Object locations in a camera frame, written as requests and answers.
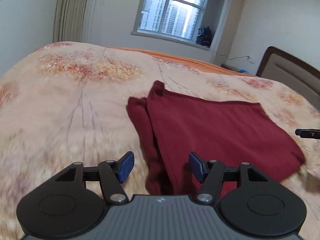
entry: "orange bed sheet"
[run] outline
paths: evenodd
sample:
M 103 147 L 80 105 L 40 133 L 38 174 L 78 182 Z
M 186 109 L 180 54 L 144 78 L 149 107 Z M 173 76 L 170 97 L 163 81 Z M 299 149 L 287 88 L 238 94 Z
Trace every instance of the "orange bed sheet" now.
M 156 52 L 152 50 L 145 50 L 145 49 L 132 49 L 132 48 L 122 48 L 122 47 L 107 47 L 107 48 L 113 48 L 113 49 L 122 49 L 122 50 L 129 50 L 129 51 L 137 51 L 142 52 L 145 54 L 149 54 L 153 57 L 165 59 L 173 62 L 177 62 L 183 65 L 187 65 L 190 67 L 194 67 L 200 71 L 203 72 L 209 72 L 209 73 L 216 73 L 216 74 L 224 74 L 224 75 L 234 75 L 234 76 L 250 76 L 246 73 L 238 73 L 232 70 L 228 70 L 222 67 L 219 67 L 217 65 L 204 62 L 201 60 L 186 58 L 186 57 L 179 57 L 171 54 Z

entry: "power outlet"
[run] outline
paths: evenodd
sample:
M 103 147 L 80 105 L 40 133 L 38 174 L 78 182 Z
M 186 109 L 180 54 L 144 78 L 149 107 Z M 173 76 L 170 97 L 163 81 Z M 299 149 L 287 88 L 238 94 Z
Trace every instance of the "power outlet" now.
M 248 59 L 247 59 L 251 64 L 253 64 L 255 61 L 256 61 L 256 59 L 255 58 L 253 58 L 253 57 L 248 57 Z

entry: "sheer white curtain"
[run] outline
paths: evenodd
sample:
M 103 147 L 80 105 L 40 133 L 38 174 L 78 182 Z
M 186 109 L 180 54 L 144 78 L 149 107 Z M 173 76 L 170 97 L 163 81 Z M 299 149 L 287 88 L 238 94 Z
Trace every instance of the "sheer white curtain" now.
M 58 0 L 53 40 L 82 41 L 84 12 L 87 0 Z
M 211 63 L 221 66 L 228 55 L 236 35 L 245 0 L 225 0 L 216 34 L 212 40 Z

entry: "red cloth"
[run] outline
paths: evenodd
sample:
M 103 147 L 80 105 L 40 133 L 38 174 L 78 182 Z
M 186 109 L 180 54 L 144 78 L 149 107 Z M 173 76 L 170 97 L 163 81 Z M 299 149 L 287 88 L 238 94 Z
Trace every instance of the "red cloth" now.
M 201 185 L 188 166 L 192 151 L 226 166 L 249 162 L 279 182 L 305 162 L 295 141 L 259 103 L 207 101 L 170 92 L 156 81 L 148 98 L 129 98 L 127 111 L 149 167 L 150 194 L 198 191 Z M 224 185 L 221 195 L 233 188 Z

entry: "headboard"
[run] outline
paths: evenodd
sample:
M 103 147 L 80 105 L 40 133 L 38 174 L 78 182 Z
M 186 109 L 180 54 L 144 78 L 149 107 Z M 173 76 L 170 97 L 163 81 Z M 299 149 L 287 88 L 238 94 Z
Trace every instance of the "headboard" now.
M 320 71 L 289 53 L 269 47 L 257 76 L 287 85 L 320 109 Z

